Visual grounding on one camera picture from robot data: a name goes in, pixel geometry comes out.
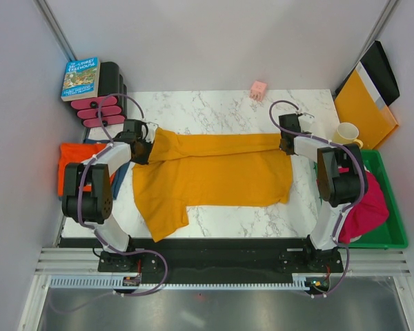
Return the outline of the mustard yellow t shirt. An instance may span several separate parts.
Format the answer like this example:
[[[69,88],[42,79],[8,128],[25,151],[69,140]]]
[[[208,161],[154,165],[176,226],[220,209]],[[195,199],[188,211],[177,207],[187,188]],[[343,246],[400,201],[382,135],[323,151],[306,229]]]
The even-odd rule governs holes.
[[[132,169],[135,205],[153,241],[189,224],[188,207],[288,203],[290,157],[278,134],[190,134],[158,129],[146,165]]]

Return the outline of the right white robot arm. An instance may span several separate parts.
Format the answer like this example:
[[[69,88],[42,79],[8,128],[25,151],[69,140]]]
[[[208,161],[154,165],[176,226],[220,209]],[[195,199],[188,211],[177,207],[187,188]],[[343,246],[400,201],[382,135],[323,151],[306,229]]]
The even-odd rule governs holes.
[[[302,254],[307,270],[318,271],[342,243],[339,235],[351,209],[368,191],[360,148],[341,145],[303,133],[298,114],[279,116],[280,149],[310,159],[317,165],[317,189],[322,200],[316,226],[308,236],[310,250]]]

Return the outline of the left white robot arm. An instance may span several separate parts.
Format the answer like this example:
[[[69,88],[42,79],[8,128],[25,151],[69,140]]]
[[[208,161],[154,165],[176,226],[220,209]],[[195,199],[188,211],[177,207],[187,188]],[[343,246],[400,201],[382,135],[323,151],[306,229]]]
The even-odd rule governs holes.
[[[157,130],[156,123],[127,119],[103,150],[81,163],[69,163],[64,170],[63,215],[92,230],[103,249],[115,254],[114,264],[123,271],[135,268],[138,256],[132,238],[113,216],[110,178],[127,163],[148,164]]]

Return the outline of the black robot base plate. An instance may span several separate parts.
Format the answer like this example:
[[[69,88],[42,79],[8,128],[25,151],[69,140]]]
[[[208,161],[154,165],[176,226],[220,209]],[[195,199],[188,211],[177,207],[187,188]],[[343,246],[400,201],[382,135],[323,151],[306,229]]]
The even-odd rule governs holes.
[[[132,240],[128,256],[101,252],[100,272],[140,272],[151,283],[287,282],[294,274],[340,273],[342,258],[311,254],[308,239]]]

